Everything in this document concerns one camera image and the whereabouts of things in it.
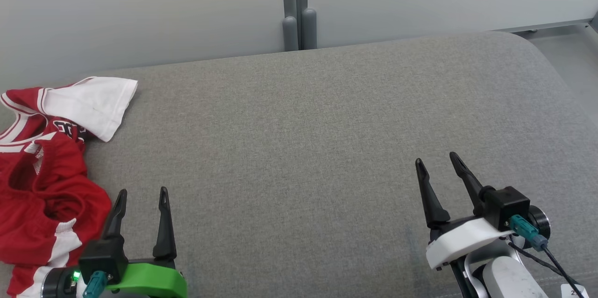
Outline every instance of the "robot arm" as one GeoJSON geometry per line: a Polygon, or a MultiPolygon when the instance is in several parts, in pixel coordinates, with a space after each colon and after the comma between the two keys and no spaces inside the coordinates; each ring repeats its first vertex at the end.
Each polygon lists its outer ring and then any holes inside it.
{"type": "MultiPolygon", "coordinates": [[[[453,221],[438,201],[423,162],[416,160],[421,201],[430,228],[426,252],[430,268],[442,270],[450,266],[464,298],[547,297],[518,252],[534,247],[549,253],[550,225],[546,215],[514,187],[482,187],[457,153],[451,152],[450,160],[474,205],[472,216],[453,221]],[[472,265],[478,262],[486,263],[473,270],[472,265]]],[[[570,283],[568,296],[572,291],[587,297],[582,292],[584,288],[566,276],[562,268],[552,269],[570,283]]]]}
{"type": "Polygon", "coordinates": [[[185,278],[175,268],[177,246],[166,187],[160,190],[160,225],[153,258],[129,260],[120,234],[127,206],[121,190],[102,236],[90,241],[77,266],[52,269],[43,281],[41,298],[154,297],[186,298],[185,278]]]}

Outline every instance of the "basketball jersey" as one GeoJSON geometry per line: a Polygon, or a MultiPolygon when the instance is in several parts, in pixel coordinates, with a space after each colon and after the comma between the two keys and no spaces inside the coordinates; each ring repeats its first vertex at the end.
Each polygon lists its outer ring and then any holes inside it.
{"type": "Polygon", "coordinates": [[[77,264],[111,208],[87,178],[85,141],[109,141],[137,81],[90,77],[57,89],[9,90],[15,122],[0,134],[0,260],[14,264],[7,293],[40,297],[52,268],[77,264]]]}

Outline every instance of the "white stripe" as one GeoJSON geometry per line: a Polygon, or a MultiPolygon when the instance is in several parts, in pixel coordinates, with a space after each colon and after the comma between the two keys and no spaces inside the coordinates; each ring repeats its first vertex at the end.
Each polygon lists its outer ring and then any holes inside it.
{"type": "Polygon", "coordinates": [[[44,89],[44,88],[40,88],[40,89],[38,90],[38,110],[39,110],[39,112],[41,112],[41,113],[43,113],[43,110],[42,110],[42,108],[41,108],[41,104],[42,104],[42,101],[43,101],[43,94],[44,94],[44,92],[45,92],[45,89],[44,89]]]}
{"type": "Polygon", "coordinates": [[[24,106],[21,104],[16,104],[15,102],[13,102],[13,100],[8,98],[8,95],[6,93],[2,94],[2,104],[6,105],[7,108],[17,109],[17,111],[19,111],[19,112],[23,111],[23,112],[30,113],[30,114],[38,113],[36,110],[30,109],[27,106],[24,106]]]}
{"type": "Polygon", "coordinates": [[[39,144],[36,142],[32,142],[29,145],[27,145],[24,151],[26,153],[31,153],[32,155],[34,155],[37,152],[37,149],[39,149],[39,144]]]}
{"type": "Polygon", "coordinates": [[[10,131],[6,132],[5,137],[0,140],[0,143],[13,142],[13,140],[21,134],[25,128],[25,125],[27,124],[27,121],[28,117],[24,117],[24,115],[19,114],[14,127],[10,131]]]}
{"type": "MultiPolygon", "coordinates": [[[[48,126],[48,119],[47,118],[45,119],[45,126],[46,127],[48,126]]],[[[47,134],[47,135],[43,135],[43,136],[41,134],[38,134],[37,136],[34,136],[32,138],[28,138],[27,140],[16,141],[16,142],[11,142],[11,143],[0,143],[0,148],[2,148],[4,146],[7,146],[7,145],[17,145],[17,144],[21,144],[21,143],[28,143],[28,142],[34,141],[34,140],[49,140],[49,139],[51,139],[54,136],[55,133],[56,132],[52,132],[51,134],[47,134]]]]}
{"type": "Polygon", "coordinates": [[[24,145],[17,145],[17,146],[0,146],[0,153],[14,153],[14,152],[21,152],[24,145]]]}
{"type": "Polygon", "coordinates": [[[72,219],[68,222],[58,223],[56,233],[54,234],[56,241],[52,247],[50,259],[45,266],[40,266],[36,270],[36,273],[34,273],[33,285],[25,289],[21,294],[17,294],[17,298],[39,298],[41,296],[41,285],[45,276],[53,268],[66,266],[66,263],[69,261],[69,252],[81,247],[81,240],[79,240],[79,237],[73,232],[72,228],[76,221],[77,219],[72,219]]]}
{"type": "Polygon", "coordinates": [[[48,94],[48,91],[50,91],[50,90],[54,90],[54,89],[53,88],[46,88],[46,89],[44,89],[43,90],[43,95],[41,96],[41,112],[44,113],[44,114],[47,114],[47,113],[45,113],[45,109],[43,108],[43,104],[45,103],[45,96],[48,94]]]}
{"type": "Polygon", "coordinates": [[[2,134],[0,135],[0,138],[4,138],[6,136],[8,136],[8,134],[10,134],[10,132],[13,130],[13,128],[15,128],[15,126],[17,126],[17,123],[19,123],[19,121],[21,121],[21,114],[20,113],[14,113],[15,115],[17,115],[17,119],[14,120],[13,125],[10,126],[10,128],[7,128],[6,131],[2,132],[2,134]]]}
{"type": "Polygon", "coordinates": [[[39,171],[41,171],[41,161],[43,158],[39,158],[38,161],[34,162],[34,170],[36,171],[36,175],[39,175],[39,171]]]}

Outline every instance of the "red fabric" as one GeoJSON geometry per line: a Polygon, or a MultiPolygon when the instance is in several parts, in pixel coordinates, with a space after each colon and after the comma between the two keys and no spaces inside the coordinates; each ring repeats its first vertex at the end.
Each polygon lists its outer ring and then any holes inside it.
{"type": "Polygon", "coordinates": [[[87,178],[83,151],[88,132],[45,115],[38,106],[45,90],[2,95],[17,117],[12,130],[0,134],[0,260],[15,264],[7,291],[12,297],[38,297],[49,270],[45,266],[76,264],[88,241],[98,238],[111,208],[106,192],[87,178]],[[65,227],[72,219],[74,225],[65,227]]]}

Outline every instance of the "white shirt sleeve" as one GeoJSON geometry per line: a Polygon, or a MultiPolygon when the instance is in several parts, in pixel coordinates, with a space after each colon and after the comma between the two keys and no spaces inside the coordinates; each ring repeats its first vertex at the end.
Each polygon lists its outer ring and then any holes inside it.
{"type": "Polygon", "coordinates": [[[122,122],[137,90],[137,81],[88,77],[68,87],[43,90],[40,91],[43,113],[69,119],[107,142],[122,122]]]}

